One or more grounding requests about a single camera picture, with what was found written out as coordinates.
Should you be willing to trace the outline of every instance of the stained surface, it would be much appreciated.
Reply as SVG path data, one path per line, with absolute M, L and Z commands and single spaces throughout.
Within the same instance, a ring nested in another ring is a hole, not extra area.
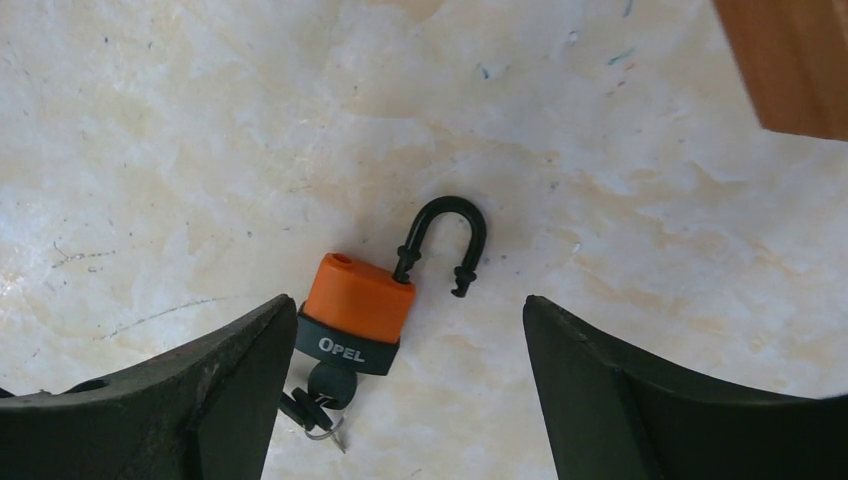
M 302 300 L 328 251 L 391 268 L 459 194 L 490 227 L 468 297 L 444 217 L 348 455 L 280 421 L 266 478 L 553 478 L 531 293 L 723 379 L 848 390 L 848 145 L 758 127 L 710 2 L 628 4 L 0 3 L 0 387 Z

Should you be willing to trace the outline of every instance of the open padlock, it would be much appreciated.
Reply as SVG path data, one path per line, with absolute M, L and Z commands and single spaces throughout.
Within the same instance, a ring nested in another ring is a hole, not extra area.
M 486 221 L 474 204 L 461 197 L 440 197 L 421 209 L 406 243 L 398 248 L 400 259 L 394 273 L 341 253 L 324 256 L 309 297 L 300 308 L 296 341 L 298 350 L 321 363 L 309 376 L 308 394 L 296 389 L 294 399 L 284 394 L 280 401 L 280 409 L 303 426 L 310 438 L 326 438 L 340 426 L 337 422 L 327 428 L 328 419 L 321 408 L 344 409 L 356 392 L 357 373 L 389 373 L 415 301 L 409 271 L 421 259 L 421 244 L 430 223 L 448 212 L 462 215 L 471 226 L 465 257 L 454 269 L 456 288 L 452 293 L 464 297 L 477 279 L 474 270 L 486 243 Z M 316 425 L 327 435 L 310 435 L 308 431 Z

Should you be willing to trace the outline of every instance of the orange padlock body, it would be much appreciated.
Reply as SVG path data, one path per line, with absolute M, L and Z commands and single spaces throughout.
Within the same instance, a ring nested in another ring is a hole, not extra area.
M 336 330 L 396 344 L 415 300 L 415 285 L 340 253 L 321 260 L 303 313 Z

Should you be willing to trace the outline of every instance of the black padlock base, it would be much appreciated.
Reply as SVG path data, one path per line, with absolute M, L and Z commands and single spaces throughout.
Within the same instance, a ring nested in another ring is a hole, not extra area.
M 400 342 L 377 342 L 330 328 L 302 311 L 297 317 L 301 352 L 334 367 L 368 375 L 388 375 Z

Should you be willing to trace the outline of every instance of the wooden block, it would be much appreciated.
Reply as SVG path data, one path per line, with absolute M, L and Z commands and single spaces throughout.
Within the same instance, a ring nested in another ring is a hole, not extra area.
M 763 127 L 848 141 L 848 0 L 713 0 Z

